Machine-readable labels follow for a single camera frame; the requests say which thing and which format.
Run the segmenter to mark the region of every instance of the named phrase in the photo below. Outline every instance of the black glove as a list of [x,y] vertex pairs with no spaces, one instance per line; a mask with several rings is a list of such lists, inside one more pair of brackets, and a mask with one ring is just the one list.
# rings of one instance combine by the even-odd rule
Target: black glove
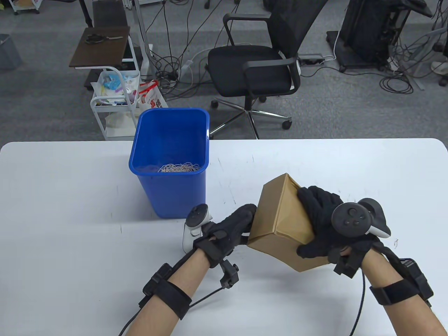
[[246,204],[222,222],[204,226],[203,236],[196,239],[193,246],[205,252],[210,268],[223,261],[236,246],[247,244],[247,237],[242,234],[250,232],[256,210],[256,205]]
[[[300,188],[297,196],[308,214],[315,235],[309,244],[297,248],[297,254],[302,258],[328,257],[331,263],[338,266],[342,262],[349,269],[339,272],[341,269],[337,266],[335,271],[353,277],[373,243],[379,241],[378,237],[369,233],[350,238],[333,228],[333,211],[343,203],[338,195],[312,186]],[[348,257],[341,257],[340,252],[346,246],[350,246],[352,252]]]

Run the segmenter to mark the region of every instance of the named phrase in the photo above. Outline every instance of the red and white bag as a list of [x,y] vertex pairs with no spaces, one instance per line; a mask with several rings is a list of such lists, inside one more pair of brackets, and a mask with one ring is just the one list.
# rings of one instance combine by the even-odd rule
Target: red and white bag
[[140,84],[137,104],[142,112],[151,108],[168,107],[168,104],[165,102],[165,99],[163,98],[158,85],[159,82],[157,80],[152,80],[149,83]]

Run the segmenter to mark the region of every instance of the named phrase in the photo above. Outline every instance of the chair backrest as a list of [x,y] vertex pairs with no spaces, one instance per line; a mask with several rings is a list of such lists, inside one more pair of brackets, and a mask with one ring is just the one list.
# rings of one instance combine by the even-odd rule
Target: chair backrest
[[286,58],[297,54],[303,39],[328,0],[277,0],[267,29],[272,47]]

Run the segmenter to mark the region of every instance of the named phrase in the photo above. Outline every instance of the gray carpet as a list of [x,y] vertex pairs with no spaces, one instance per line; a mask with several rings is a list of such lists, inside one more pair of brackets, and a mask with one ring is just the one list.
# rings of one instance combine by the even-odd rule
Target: gray carpet
[[[309,31],[300,52],[331,54],[325,42],[327,30],[337,30],[344,17],[347,0],[329,0]],[[212,0],[211,8],[217,4]],[[196,52],[211,48],[222,27],[222,16],[233,8],[231,0],[223,0],[207,23],[197,33],[184,60]],[[152,21],[160,4],[142,8],[146,26]],[[188,6],[167,3],[172,54],[179,55],[185,47]],[[241,0],[239,13],[265,13],[261,0]],[[196,0],[190,15],[190,36],[207,17],[210,10]],[[133,24],[129,13],[129,22]],[[430,19],[412,15],[402,33],[404,41],[413,41],[429,30]],[[69,69],[68,64],[79,38],[86,27],[79,3],[65,4],[45,1],[41,14],[22,13],[14,16],[11,9],[0,11],[0,33],[11,34],[24,64],[14,71],[0,72],[0,146],[11,141],[73,141],[101,140],[102,135],[89,107],[91,93],[83,83],[86,71]],[[269,45],[264,23],[237,22],[233,25],[235,42]],[[148,33],[157,53],[169,55],[166,27],[162,13]],[[227,42],[225,32],[218,45]],[[195,80],[198,62],[194,59]],[[315,67],[302,70],[311,74]],[[426,64],[423,73],[429,72]],[[281,123],[255,117],[261,138],[392,138],[432,137],[448,145],[448,88],[438,85],[438,77],[422,79],[425,91],[416,89],[411,95],[387,93],[379,87],[379,76],[346,76],[322,69],[312,78],[303,78],[298,92],[292,96],[270,97],[259,109],[290,115],[293,125],[282,130]],[[209,110],[211,124],[234,115],[220,106],[210,109],[216,95],[211,85],[200,87],[189,99],[169,102],[171,107],[201,107]],[[243,103],[243,99],[232,99]],[[216,139],[252,138],[246,119],[218,133]]]

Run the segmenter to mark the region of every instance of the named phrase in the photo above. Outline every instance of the sneaker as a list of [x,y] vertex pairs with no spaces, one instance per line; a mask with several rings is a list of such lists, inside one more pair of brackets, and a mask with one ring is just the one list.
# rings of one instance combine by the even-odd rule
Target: sneaker
[[442,76],[448,75],[448,62],[432,62],[431,70]]

